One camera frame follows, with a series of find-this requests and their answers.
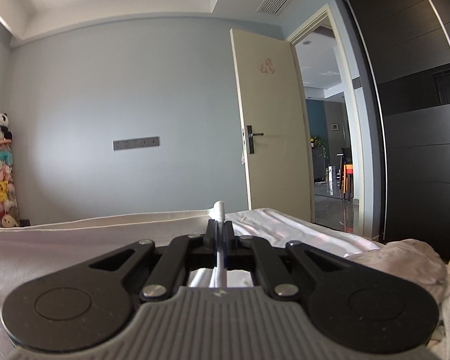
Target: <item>bed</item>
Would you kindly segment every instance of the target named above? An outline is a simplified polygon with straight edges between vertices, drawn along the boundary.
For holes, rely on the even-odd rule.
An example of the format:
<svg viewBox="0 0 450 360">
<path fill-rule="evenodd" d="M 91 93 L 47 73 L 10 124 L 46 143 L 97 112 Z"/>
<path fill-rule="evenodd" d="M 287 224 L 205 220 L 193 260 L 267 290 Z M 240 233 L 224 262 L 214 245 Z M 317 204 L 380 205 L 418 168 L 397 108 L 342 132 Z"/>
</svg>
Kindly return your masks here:
<svg viewBox="0 0 450 360">
<path fill-rule="evenodd" d="M 204 232 L 213 210 L 131 214 L 86 219 L 53 225 L 5 230 L 0 228 L 0 307 L 15 287 L 82 262 L 139 239 L 153 239 L 167 245 L 179 235 Z M 289 240 L 301 240 L 330 253 L 346 257 L 380 246 L 354 234 L 342 233 L 272 209 L 234 212 L 226 215 L 236 235 L 266 238 L 273 246 L 284 247 Z M 212 287 L 214 271 L 192 273 L 188 285 Z M 244 271 L 227 273 L 229 287 L 250 286 Z M 0 359 L 13 348 L 0 321 Z"/>
</svg>

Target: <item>sliding wardrobe door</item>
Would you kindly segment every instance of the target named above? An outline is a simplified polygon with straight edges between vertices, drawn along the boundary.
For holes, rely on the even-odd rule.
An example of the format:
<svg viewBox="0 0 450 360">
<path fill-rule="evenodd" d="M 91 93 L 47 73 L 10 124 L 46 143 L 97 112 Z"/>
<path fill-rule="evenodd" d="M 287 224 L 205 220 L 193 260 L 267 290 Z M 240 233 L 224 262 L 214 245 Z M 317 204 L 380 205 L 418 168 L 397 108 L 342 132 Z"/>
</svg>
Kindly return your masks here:
<svg viewBox="0 0 450 360">
<path fill-rule="evenodd" d="M 382 110 L 384 240 L 419 239 L 450 257 L 450 0 L 431 1 L 348 0 Z"/>
</svg>

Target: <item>transparent toy container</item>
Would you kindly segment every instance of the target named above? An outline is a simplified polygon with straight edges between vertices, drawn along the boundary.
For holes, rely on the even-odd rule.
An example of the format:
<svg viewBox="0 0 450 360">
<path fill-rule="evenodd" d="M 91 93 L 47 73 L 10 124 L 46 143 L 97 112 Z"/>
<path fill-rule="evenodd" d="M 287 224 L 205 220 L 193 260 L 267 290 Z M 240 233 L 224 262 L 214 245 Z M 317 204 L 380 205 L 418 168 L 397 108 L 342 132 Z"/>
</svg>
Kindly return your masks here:
<svg viewBox="0 0 450 360">
<path fill-rule="evenodd" d="M 13 155 L 10 139 L 0 140 L 0 226 L 18 227 L 17 196 L 13 184 Z"/>
</svg>

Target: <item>wall socket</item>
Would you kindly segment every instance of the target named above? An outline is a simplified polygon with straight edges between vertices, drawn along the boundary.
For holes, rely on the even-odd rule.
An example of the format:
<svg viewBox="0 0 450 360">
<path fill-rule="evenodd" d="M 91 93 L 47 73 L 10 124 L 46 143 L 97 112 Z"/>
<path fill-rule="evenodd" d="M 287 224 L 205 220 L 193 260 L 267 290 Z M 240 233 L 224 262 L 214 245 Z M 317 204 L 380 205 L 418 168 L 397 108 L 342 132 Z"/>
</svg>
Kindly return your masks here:
<svg viewBox="0 0 450 360">
<path fill-rule="evenodd" d="M 160 137 L 134 138 L 113 141 L 114 151 L 156 146 L 160 146 Z"/>
</svg>

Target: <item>door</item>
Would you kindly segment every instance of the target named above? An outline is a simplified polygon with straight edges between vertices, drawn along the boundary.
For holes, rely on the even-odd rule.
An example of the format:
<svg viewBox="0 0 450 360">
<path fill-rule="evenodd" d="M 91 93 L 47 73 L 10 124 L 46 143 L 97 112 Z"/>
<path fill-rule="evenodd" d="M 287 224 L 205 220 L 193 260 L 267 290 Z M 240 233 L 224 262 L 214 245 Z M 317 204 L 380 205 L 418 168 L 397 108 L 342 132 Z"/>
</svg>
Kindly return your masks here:
<svg viewBox="0 0 450 360">
<path fill-rule="evenodd" d="M 248 208 L 311 220 L 310 137 L 291 45 L 232 29 Z"/>
</svg>

